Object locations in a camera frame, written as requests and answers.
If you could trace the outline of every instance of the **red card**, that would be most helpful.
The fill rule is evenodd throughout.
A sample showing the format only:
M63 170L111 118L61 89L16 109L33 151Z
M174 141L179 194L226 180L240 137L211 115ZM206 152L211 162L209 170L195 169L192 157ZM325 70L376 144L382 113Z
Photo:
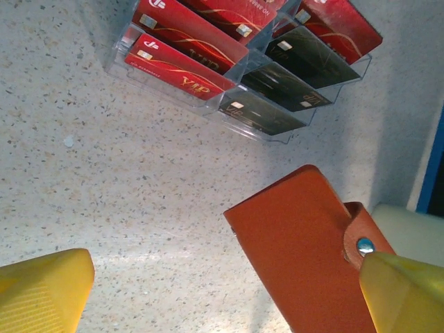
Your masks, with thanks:
M279 10L287 2L287 0L262 0L267 3L272 9Z
M133 23L201 64L226 73L248 49L177 0L140 0Z
M136 41L125 62L204 101L235 86L222 75L146 33Z
M381 35L348 0L302 0L296 19L348 64L382 43Z
M180 1L243 45L251 41L277 15L264 0Z

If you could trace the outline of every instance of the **speckled countertop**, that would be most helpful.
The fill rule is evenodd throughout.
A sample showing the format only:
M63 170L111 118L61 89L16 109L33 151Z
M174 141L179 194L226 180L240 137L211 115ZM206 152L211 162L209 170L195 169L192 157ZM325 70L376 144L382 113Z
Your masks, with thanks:
M444 3L354 2L384 43L284 146L107 76L125 1L2 1L0 265L88 248L79 332L288 332L221 213L306 163L414 206L443 102Z

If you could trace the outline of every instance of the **wallet strap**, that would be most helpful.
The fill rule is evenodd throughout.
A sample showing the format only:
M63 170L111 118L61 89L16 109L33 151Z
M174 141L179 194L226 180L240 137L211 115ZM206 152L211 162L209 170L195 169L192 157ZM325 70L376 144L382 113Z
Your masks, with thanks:
M360 239L370 240L375 248L374 251L395 254L395 251L393 251L362 203L345 203L345 206L350 212L352 220L350 225L345 229L343 245L345 258L353 267L359 270L364 260L363 255L361 255L357 248L357 243Z

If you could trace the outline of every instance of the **metal snap button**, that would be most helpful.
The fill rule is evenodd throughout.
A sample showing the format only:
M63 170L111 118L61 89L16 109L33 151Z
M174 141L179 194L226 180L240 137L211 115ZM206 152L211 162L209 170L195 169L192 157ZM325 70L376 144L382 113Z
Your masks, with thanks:
M362 257L365 257L368 253L375 252L375 246L368 238L361 238L356 243L357 250Z

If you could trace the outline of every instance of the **card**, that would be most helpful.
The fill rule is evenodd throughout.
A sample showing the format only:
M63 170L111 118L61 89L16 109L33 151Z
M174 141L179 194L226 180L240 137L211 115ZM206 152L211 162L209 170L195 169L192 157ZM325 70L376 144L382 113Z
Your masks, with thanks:
M220 74L245 57L248 49L177 0L140 0L133 23Z
M303 122L249 91L225 94L219 111L267 135L277 135L305 126Z
M277 15L264 0L180 0L246 45Z
M302 0L295 18L348 64L382 43L381 35L348 0Z
M125 62L204 101L235 84L146 33L136 41Z
M315 89L359 78L359 75L304 26L274 39L266 55Z
M242 83L292 112L332 103L276 62L246 74Z
M267 3L272 9L279 10L287 2L287 0L262 0Z

